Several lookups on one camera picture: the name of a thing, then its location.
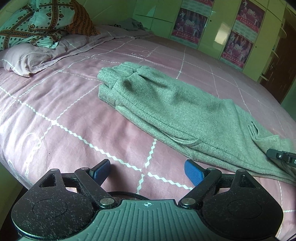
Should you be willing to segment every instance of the crosshair marking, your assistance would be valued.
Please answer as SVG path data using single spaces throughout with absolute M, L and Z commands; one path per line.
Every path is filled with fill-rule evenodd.
M 144 203 L 143 205 L 145 205 L 146 207 L 150 207 L 150 206 L 153 205 L 153 204 L 150 203 L 150 202 L 146 202 L 146 203 Z

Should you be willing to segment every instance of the white grid pattern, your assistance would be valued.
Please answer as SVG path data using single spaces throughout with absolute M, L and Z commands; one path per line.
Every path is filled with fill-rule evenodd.
M 100 152 L 101 154 L 107 156 L 108 158 L 113 159 L 114 161 L 120 163 L 121 165 L 124 165 L 125 167 L 127 167 L 127 168 L 129 168 L 129 169 L 131 168 L 131 169 L 133 169 L 133 170 L 135 170 L 135 171 L 137 171 L 137 172 L 140 172 L 140 173 L 141 173 L 141 178 L 140 178 L 140 180 L 139 180 L 139 182 L 138 182 L 138 186 L 137 186 L 137 188 L 136 188 L 136 190 L 135 190 L 137 193 L 139 193 L 140 190 L 142 189 L 142 185 L 143 185 L 144 181 L 146 180 L 146 177 L 147 177 L 147 176 L 150 177 L 150 178 L 154 178 L 154 179 L 156 179 L 156 180 L 162 181 L 162 182 L 164 182 L 164 183 L 169 183 L 169 184 L 171 184 L 171 185 L 173 185 L 173 186 L 177 186 L 177 187 L 182 188 L 182 189 L 185 189 L 185 190 L 192 190 L 192 187 L 188 187 L 188 186 L 185 185 L 185 184 L 180 184 L 179 182 L 176 182 L 176 181 L 173 181 L 173 180 L 168 180 L 168 179 L 165 178 L 165 177 L 159 177 L 157 174 L 152 174 L 149 170 L 145 170 L 145 171 L 144 171 L 144 169 L 142 169 L 142 168 L 136 167 L 135 165 L 132 165 L 132 164 L 126 162 L 126 161 L 123 161 L 122 159 L 117 158 L 117 157 L 114 156 L 114 155 L 111 155 L 109 152 L 106 152 L 106 151 L 104 151 L 102 148 L 93 145 L 92 143 L 90 143 L 90 141 L 86 140 L 85 137 L 82 137 L 81 135 L 79 135 L 79 134 L 77 134 L 77 133 L 75 133 L 75 132 L 72 132 L 72 131 L 69 130 L 67 127 L 64 127 L 63 125 L 61 125 L 61 124 L 57 121 L 57 120 L 58 120 L 58 119 L 59 119 L 59 118 L 60 118 L 60 117 L 66 112 L 66 111 L 68 111 L 68 110 L 69 110 L 74 104 L 76 104 L 76 103 L 77 103 L 78 101 L 80 101 L 82 98 L 84 98 L 85 96 L 87 96 L 88 94 L 90 94 L 93 90 L 98 89 L 98 86 L 99 86 L 100 84 L 94 86 L 92 89 L 90 89 L 90 90 L 89 90 L 88 92 L 86 92 L 84 95 L 82 95 L 80 98 L 78 98 L 78 99 L 77 99 L 76 101 L 74 101 L 72 104 L 70 104 L 66 109 L 63 110 L 63 112 L 61 112 L 61 113 L 57 116 L 57 118 L 56 118 L 55 120 L 52 120 L 52 119 L 46 117 L 44 114 L 42 114 L 42 113 L 38 112 L 37 110 L 35 110 L 35 108 L 32 107 L 31 105 L 29 105 L 29 104 L 27 104 L 27 103 L 25 103 L 25 102 L 22 102 L 22 101 L 20 100 L 20 98 L 21 98 L 22 96 L 24 96 L 25 94 L 27 94 L 27 93 L 29 93 L 30 91 L 32 91 L 32 90 L 33 90 L 35 87 L 37 87 L 38 85 L 44 83 L 44 81 L 45 81 L 46 79 L 49 79 L 50 77 L 53 77 L 54 75 L 56 75 L 57 73 L 60 73 L 60 72 L 62 72 L 62 73 L 66 73 L 66 74 L 69 74 L 69 75 L 72 75 L 72 76 L 77 76 L 77 77 L 80 77 L 80 78 L 84 78 L 84 79 L 86 79 L 86 80 L 99 81 L 99 80 L 97 80 L 97 79 L 95 79 L 95 78 L 86 78 L 86 77 L 80 76 L 80 75 L 78 75 L 78 74 L 69 73 L 69 72 L 67 72 L 67 71 L 65 71 L 65 70 L 66 70 L 66 69 L 70 69 L 71 66 L 72 66 L 73 64 L 75 64 L 75 63 L 79 63 L 79 62 L 82 62 L 82 61 L 84 61 L 84 60 L 86 60 L 86 59 L 94 59 L 94 60 L 103 61 L 103 62 L 108 62 L 108 63 L 112 63 L 112 64 L 119 64 L 120 62 L 107 61 L 107 60 L 104 60 L 104 59 L 96 58 L 96 57 L 94 57 L 94 56 L 98 56 L 98 55 L 106 55 L 106 54 L 108 54 L 108 53 L 112 53 L 112 52 L 114 52 L 114 50 L 123 47 L 125 44 L 133 45 L 133 44 L 130 44 L 130 42 L 133 41 L 133 40 L 134 40 L 134 39 L 132 39 L 132 40 L 130 40 L 130 41 L 128 41 L 128 42 L 112 40 L 112 42 L 122 42 L 123 44 L 120 45 L 120 46 L 117 47 L 117 48 L 114 48 L 114 49 L 112 49 L 112 50 L 106 52 L 106 53 L 93 54 L 93 55 L 91 55 L 91 56 L 80 55 L 80 56 L 85 57 L 85 58 L 83 58 L 83 59 L 81 59 L 81 60 L 78 60 L 78 61 L 75 61 L 75 62 L 72 62 L 68 67 L 65 67 L 65 68 L 63 68 L 63 69 L 61 69 L 61 70 L 56 70 L 56 71 L 54 71 L 53 74 L 51 74 L 50 76 L 44 78 L 42 81 L 38 82 L 37 84 L 33 85 L 31 88 L 29 88 L 29 89 L 28 89 L 27 91 L 25 91 L 23 94 L 21 94 L 19 97 L 15 97 L 15 96 L 11 95 L 8 91 L 6 91 L 4 88 L 2 88 L 2 87 L 0 86 L 0 89 L 1 89 L 6 95 L 8 95 L 9 97 L 11 97 L 11 98 L 14 99 L 14 101 L 9 105 L 9 107 L 7 108 L 7 110 L 8 110 L 8 109 L 9 109 L 9 108 L 10 108 L 10 107 L 11 107 L 16 101 L 18 101 L 18 103 L 20 103 L 20 104 L 22 104 L 22 105 L 28 107 L 29 109 L 31 109 L 36 115 L 41 116 L 42 118 L 44 118 L 45 120 L 47 120 L 47 121 L 50 122 L 50 125 L 49 125 L 49 127 L 47 128 L 47 130 L 44 132 L 43 136 L 41 136 L 41 137 L 39 138 L 39 142 L 38 142 L 37 146 L 36 146 L 35 148 L 33 148 L 32 153 L 28 156 L 28 159 L 27 159 L 27 160 L 25 161 L 25 163 L 24 163 L 25 176 L 26 176 L 27 178 L 28 178 L 28 174 L 29 174 L 29 166 L 30 166 L 30 163 L 31 163 L 32 160 L 33 160 L 34 153 L 39 149 L 39 147 L 40 147 L 40 145 L 41 145 L 41 141 L 45 138 L 45 135 L 48 134 L 48 131 L 49 131 L 53 126 L 57 126 L 57 127 L 60 127 L 62 130 L 66 131 L 67 133 L 69 133 L 70 135 L 73 135 L 74 137 L 76 137 L 76 138 L 78 138 L 79 140 L 83 141 L 86 145 L 88 145 L 90 148 L 94 149 L 96 152 Z M 186 56 L 186 53 L 185 53 L 185 52 L 186 52 L 186 48 L 184 49 L 183 59 L 181 59 L 181 58 L 177 58 L 177 57 L 172 56 L 172 55 L 168 55 L 168 54 L 165 54 L 165 53 L 161 53 L 161 52 L 156 51 L 156 49 L 159 48 L 160 46 L 156 46 L 156 48 L 153 49 L 153 50 L 152 50 L 152 49 L 148 49 L 148 48 L 143 47 L 143 46 L 140 46 L 140 45 L 134 45 L 134 46 L 138 46 L 138 47 L 145 48 L 145 49 L 149 50 L 150 52 L 149 52 L 149 54 L 148 54 L 146 57 L 144 57 L 143 55 L 138 55 L 138 56 L 137 56 L 137 55 L 133 55 L 133 54 L 129 55 L 129 54 L 124 54 L 124 53 L 122 53 L 122 55 L 131 56 L 131 57 L 133 57 L 133 58 L 139 58 L 139 59 L 141 59 L 141 61 L 140 61 L 139 63 L 141 63 L 142 61 L 147 61 L 147 62 L 153 63 L 153 64 L 156 65 L 156 66 L 161 66 L 161 67 L 164 67 L 164 68 L 169 69 L 169 70 L 171 70 L 171 71 L 172 71 L 172 68 L 168 68 L 168 67 L 164 66 L 163 64 L 158 64 L 158 63 L 152 62 L 152 61 L 148 60 L 148 58 L 149 58 L 153 53 L 157 53 L 157 54 L 159 54 L 159 55 L 166 55 L 166 56 L 170 56 L 170 57 L 173 57 L 173 58 L 176 58 L 176 59 L 181 60 L 181 61 L 182 61 L 182 64 L 181 64 L 180 70 L 179 70 L 179 71 L 176 71 L 176 72 L 178 72 L 178 74 L 176 73 L 176 74 L 177 74 L 177 77 L 176 77 L 177 79 L 180 77 L 180 74 L 183 73 L 183 72 L 182 72 L 182 69 L 183 69 L 183 65 L 184 65 L 184 63 L 190 64 L 190 65 L 193 65 L 193 66 L 195 66 L 196 68 L 199 68 L 199 69 L 201 69 L 201 70 L 203 70 L 203 71 L 206 71 L 206 72 L 210 73 L 210 74 L 213 76 L 214 84 L 215 84 L 215 90 L 216 90 L 218 96 L 219 96 L 219 94 L 218 94 L 218 90 L 217 90 L 217 87 L 216 87 L 215 76 L 217 76 L 217 77 L 223 79 L 223 80 L 226 81 L 227 83 L 232 84 L 233 86 L 235 86 L 235 87 L 238 88 L 239 93 L 240 93 L 240 95 L 241 95 L 241 98 L 242 98 L 242 100 L 243 100 L 244 105 L 246 106 L 246 108 L 248 109 L 248 111 L 251 113 L 251 111 L 249 110 L 249 108 L 248 108 L 248 106 L 247 106 L 247 104 L 246 104 L 246 102 L 245 102 L 245 100 L 244 100 L 244 98 L 243 98 L 243 96 L 242 96 L 242 92 L 241 92 L 241 91 L 244 91 L 244 92 L 247 93 L 248 95 L 250 95 L 250 94 L 238 86 L 238 84 L 237 84 L 235 78 L 233 78 L 233 76 L 231 76 L 231 75 L 229 74 L 229 75 L 231 76 L 231 78 L 235 81 L 235 85 L 234 85 L 232 82 L 226 80 L 225 78 L 222 78 L 222 77 L 216 75 L 216 74 L 213 72 L 213 69 L 212 69 L 212 67 L 210 66 L 210 64 L 207 63 L 206 61 L 205 61 L 205 62 L 209 65 L 209 67 L 210 67 L 210 69 L 211 69 L 211 72 L 209 72 L 209 71 L 207 71 L 207 70 L 205 70 L 205 69 L 203 69 L 203 68 L 201 68 L 201 67 L 199 67 L 199 66 L 197 66 L 197 65 L 194 65 L 194 64 L 192 64 L 192 63 L 190 63 L 190 62 L 185 61 L 185 56 Z M 210 86 L 210 85 L 207 84 L 206 82 L 203 82 L 203 81 L 201 81 L 201 80 L 198 80 L 198 81 L 200 81 L 200 82 L 202 82 L 202 83 L 204 83 L 204 84 Z M 252 95 L 250 95 L 250 96 L 251 96 L 252 98 L 254 98 L 255 100 L 257 100 L 257 101 L 260 103 L 260 105 L 264 105 L 265 107 L 267 107 L 267 108 L 269 108 L 270 110 L 272 110 L 273 113 L 276 115 L 276 112 L 275 112 L 272 108 L 266 106 L 266 105 L 265 105 L 264 103 L 262 103 L 259 99 L 253 97 Z M 278 121 L 279 121 L 279 124 L 280 124 L 280 126 L 281 126 L 282 131 L 283 131 L 283 134 L 285 134 L 285 131 L 284 131 L 284 129 L 283 129 L 282 125 L 281 125 L 281 122 L 280 122 L 280 120 L 279 120 L 279 118 L 278 118 L 277 115 L 276 115 L 276 117 L 277 117 L 277 119 L 278 119 Z M 155 148 L 155 145 L 156 145 L 156 143 L 157 143 L 156 141 L 157 141 L 157 140 L 154 139 L 154 142 L 152 143 L 152 146 L 151 146 L 151 150 L 150 150 L 150 152 L 149 152 L 149 156 L 147 157 L 147 162 L 144 163 L 145 169 L 147 169 L 147 167 L 150 165 L 150 160 L 152 159 L 152 155 L 153 155 L 153 149 Z M 283 196 L 282 196 L 282 189 L 281 189 L 281 186 L 280 186 L 280 194 L 281 194 L 281 207 L 283 207 Z M 293 212 L 295 212 L 295 209 L 284 210 L 284 213 L 293 213 Z M 282 226 L 281 226 L 281 228 L 280 228 L 280 231 L 279 231 L 278 236 L 280 236 L 280 234 L 281 234 L 281 229 L 282 229 Z

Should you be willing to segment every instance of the ridged black surface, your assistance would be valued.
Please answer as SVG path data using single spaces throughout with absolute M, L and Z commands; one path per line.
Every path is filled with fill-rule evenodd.
M 174 200 L 123 200 L 103 210 L 79 234 L 63 241 L 226 241 L 210 231 L 193 210 Z

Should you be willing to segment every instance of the wooden door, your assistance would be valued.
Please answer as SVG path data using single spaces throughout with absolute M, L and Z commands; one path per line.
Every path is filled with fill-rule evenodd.
M 281 103 L 288 93 L 296 76 L 296 31 L 289 23 L 285 23 L 284 30 L 287 38 L 280 39 L 265 77 L 269 80 L 262 80 L 264 86 L 274 98 Z

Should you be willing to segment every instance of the gray cloth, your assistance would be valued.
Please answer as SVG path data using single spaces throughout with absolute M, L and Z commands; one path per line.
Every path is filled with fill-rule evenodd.
M 115 27 L 123 28 L 127 31 L 137 31 L 139 29 L 145 30 L 141 22 L 133 18 L 127 18 L 124 21 L 114 24 Z
M 273 135 L 232 100 L 129 62 L 102 68 L 98 79 L 101 100 L 186 157 L 296 185 L 296 168 L 266 156 L 269 148 L 294 152 L 292 141 Z

